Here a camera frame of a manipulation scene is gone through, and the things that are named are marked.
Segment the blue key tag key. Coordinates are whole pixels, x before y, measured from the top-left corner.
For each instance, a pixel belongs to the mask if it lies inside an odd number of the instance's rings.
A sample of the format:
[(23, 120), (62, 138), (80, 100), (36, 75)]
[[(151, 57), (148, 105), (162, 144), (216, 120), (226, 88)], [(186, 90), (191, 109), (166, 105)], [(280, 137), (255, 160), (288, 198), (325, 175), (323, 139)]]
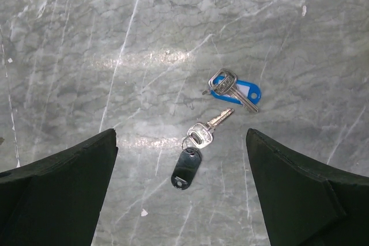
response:
[(240, 104), (253, 113), (259, 112), (257, 104), (261, 99), (260, 88), (253, 83), (238, 80), (231, 70), (220, 69), (208, 82), (203, 95), (211, 94), (214, 98)]

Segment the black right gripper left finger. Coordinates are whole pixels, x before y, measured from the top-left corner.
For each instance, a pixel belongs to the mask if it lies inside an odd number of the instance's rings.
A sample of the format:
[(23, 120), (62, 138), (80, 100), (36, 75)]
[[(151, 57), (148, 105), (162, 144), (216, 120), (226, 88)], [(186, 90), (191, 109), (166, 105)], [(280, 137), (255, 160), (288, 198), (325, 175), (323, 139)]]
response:
[(1, 173), (1, 245), (91, 245), (118, 154), (116, 131)]

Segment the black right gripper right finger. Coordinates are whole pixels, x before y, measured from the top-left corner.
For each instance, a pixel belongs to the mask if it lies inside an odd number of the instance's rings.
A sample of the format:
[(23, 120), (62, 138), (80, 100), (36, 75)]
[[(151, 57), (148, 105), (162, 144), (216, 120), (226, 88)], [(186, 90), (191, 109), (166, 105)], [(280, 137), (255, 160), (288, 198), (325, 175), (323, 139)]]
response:
[(368, 178), (298, 153), (256, 129), (246, 135), (271, 245), (368, 245)]

